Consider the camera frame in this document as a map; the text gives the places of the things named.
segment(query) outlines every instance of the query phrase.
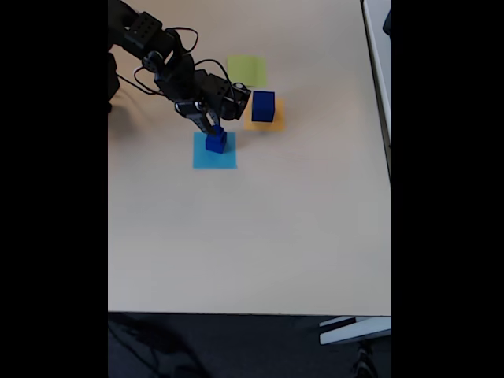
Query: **table surface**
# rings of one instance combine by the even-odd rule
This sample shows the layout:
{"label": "table surface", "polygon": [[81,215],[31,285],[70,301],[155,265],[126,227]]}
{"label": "table surface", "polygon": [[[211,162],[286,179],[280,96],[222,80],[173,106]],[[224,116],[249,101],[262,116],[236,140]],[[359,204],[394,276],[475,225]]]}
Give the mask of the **table surface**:
{"label": "table surface", "polygon": [[[238,168],[196,170],[198,129],[121,82],[108,130],[109,310],[391,315],[391,186],[359,1],[129,5],[197,29],[195,61],[265,57],[261,89],[284,99],[286,130],[224,122]],[[112,52],[131,77],[139,62]]]}

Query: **black cable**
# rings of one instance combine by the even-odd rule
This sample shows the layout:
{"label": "black cable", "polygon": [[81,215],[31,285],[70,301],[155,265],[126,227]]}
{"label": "black cable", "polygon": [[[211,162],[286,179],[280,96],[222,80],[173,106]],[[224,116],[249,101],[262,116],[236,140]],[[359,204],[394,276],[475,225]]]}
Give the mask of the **black cable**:
{"label": "black cable", "polygon": [[117,335],[112,331],[112,328],[107,325],[109,328],[110,335],[113,336],[113,338],[124,348],[126,348],[131,354],[133,354],[140,362],[142,362],[147,368],[150,369],[151,372],[153,372],[156,376],[159,376],[159,372],[147,361],[145,361],[143,358],[140,357],[138,353],[135,352],[133,348],[131,348],[127,343],[125,343],[123,340],[119,339]]}
{"label": "black cable", "polygon": [[147,89],[148,91],[152,92],[153,95],[160,95],[160,96],[164,96],[165,94],[163,92],[160,92],[160,91],[155,91],[154,89],[152,88],[149,88],[147,85],[145,85],[144,83],[142,83],[137,77],[136,77],[136,74],[139,73],[140,71],[144,70],[145,67],[143,67],[142,65],[140,67],[137,67],[135,69],[135,71],[133,71],[133,77],[135,78],[136,82],[138,84],[140,84],[142,87],[144,87],[145,89]]}
{"label": "black cable", "polygon": [[189,32],[193,32],[196,34],[196,40],[195,44],[192,45],[192,48],[190,48],[184,55],[189,54],[191,51],[193,51],[196,48],[196,45],[198,44],[198,39],[199,39],[199,34],[196,30],[191,29],[191,28],[186,28],[185,26],[175,26],[174,28],[171,28],[173,30],[188,30]]}
{"label": "black cable", "polygon": [[145,93],[146,95],[157,95],[157,93],[154,93],[154,91],[152,92],[147,92],[145,90],[143,90],[141,87],[139,87],[138,85],[136,85],[135,83],[133,83],[132,81],[129,81],[128,79],[126,79],[125,77],[117,74],[117,77],[119,77],[120,79],[124,80],[126,83],[128,84],[131,84],[133,87],[135,87],[136,89],[138,89],[139,91],[142,91],[143,93]]}
{"label": "black cable", "polygon": [[231,88],[231,94],[233,96],[233,100],[236,101],[235,92],[233,91],[233,86],[232,86],[231,81],[229,79],[228,73],[226,72],[226,70],[224,69],[224,66],[219,61],[216,61],[215,59],[203,59],[202,61],[195,63],[195,67],[201,63],[206,62],[206,61],[212,61],[213,63],[216,63],[220,67],[220,69],[222,70],[222,72],[226,76],[226,80],[229,82],[229,87]]}

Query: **dark floor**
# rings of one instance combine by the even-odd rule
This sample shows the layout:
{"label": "dark floor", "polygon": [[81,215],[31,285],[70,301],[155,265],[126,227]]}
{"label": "dark floor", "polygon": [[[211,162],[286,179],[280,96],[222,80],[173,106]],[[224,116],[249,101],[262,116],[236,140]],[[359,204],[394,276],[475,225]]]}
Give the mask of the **dark floor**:
{"label": "dark floor", "polygon": [[[328,317],[135,314],[179,334],[212,378],[351,378],[358,345],[319,343],[317,325]],[[148,361],[148,348],[117,333]],[[379,378],[391,377],[391,336],[372,340]],[[160,355],[160,371],[169,364]],[[109,378],[152,373],[109,333]]]}

